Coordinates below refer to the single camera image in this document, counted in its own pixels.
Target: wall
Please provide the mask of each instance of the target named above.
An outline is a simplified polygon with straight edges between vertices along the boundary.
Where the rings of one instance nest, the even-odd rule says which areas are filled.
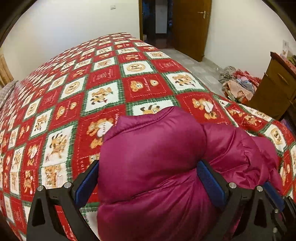
[[[166,34],[168,24],[168,0],[155,0],[155,33]]]
[[[22,80],[64,50],[117,32],[140,38],[138,0],[38,0],[14,25],[2,49],[12,75]]]
[[[205,57],[222,68],[228,65],[263,77],[270,52],[281,53],[283,39],[296,54],[296,42],[262,0],[213,0]]]

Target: silver screw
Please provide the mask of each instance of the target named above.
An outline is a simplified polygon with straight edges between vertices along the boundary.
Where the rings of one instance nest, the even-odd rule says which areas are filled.
[[[262,192],[262,191],[263,191],[263,187],[261,187],[261,186],[257,186],[257,191],[258,191],[258,192]]]
[[[229,183],[229,187],[232,189],[235,189],[237,187],[237,185],[235,183]]]
[[[64,184],[64,188],[69,188],[71,186],[72,186],[72,183],[70,183],[70,182],[67,182],[67,183]]]
[[[37,187],[37,191],[41,192],[43,190],[43,186]]]

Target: puffer jacket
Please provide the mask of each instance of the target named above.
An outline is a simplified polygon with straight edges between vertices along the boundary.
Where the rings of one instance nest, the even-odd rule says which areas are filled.
[[[201,240],[219,216],[197,177],[201,159],[239,187],[270,181],[282,192],[278,156],[265,137],[197,123],[178,107],[123,116],[105,135],[100,154],[101,240]]]

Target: blue gripper pad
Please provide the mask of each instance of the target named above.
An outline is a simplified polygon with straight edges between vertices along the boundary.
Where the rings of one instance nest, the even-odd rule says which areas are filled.
[[[92,191],[98,183],[99,162],[93,167],[90,173],[85,177],[82,184],[75,193],[75,205],[77,208],[84,207],[92,194]]]
[[[285,202],[282,199],[281,195],[278,193],[278,191],[275,190],[275,188],[269,182],[266,182],[263,185],[263,187],[265,189],[265,192],[267,192],[269,197],[272,199],[272,201],[276,205],[277,209],[280,210],[280,212],[282,212],[285,208]]]
[[[202,161],[197,163],[196,171],[212,204],[215,207],[224,208],[226,206],[225,193]]]

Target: purple jacket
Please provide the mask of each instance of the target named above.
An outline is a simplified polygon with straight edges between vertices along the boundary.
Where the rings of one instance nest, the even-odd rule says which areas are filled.
[[[265,137],[199,124],[178,107],[123,116],[100,154],[98,230],[102,241],[201,240],[219,216],[196,173],[208,161],[227,182],[278,191],[278,157]]]

